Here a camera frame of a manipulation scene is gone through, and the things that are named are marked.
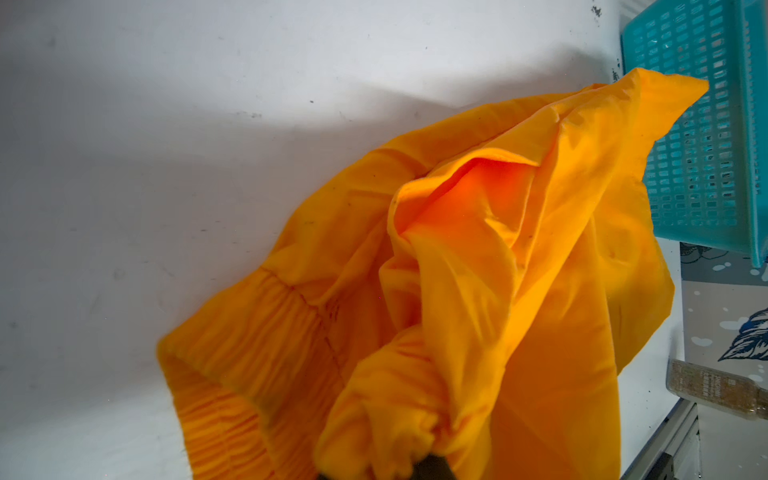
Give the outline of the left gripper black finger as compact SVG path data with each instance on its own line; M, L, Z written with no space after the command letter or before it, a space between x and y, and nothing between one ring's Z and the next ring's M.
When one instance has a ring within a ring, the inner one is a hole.
M456 480L456 476L445 458L428 455L414 465L413 480Z

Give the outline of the orange shorts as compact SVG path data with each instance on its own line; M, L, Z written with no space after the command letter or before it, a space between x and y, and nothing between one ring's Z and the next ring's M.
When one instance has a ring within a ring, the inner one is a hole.
M643 182L705 81L636 69L389 141L161 340L197 479L616 479L675 286Z

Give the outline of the teal plastic basket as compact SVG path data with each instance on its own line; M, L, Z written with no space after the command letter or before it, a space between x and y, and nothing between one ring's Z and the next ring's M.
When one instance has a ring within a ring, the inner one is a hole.
M644 183L657 236L767 258L767 4L655 1L621 34L625 71L706 81Z

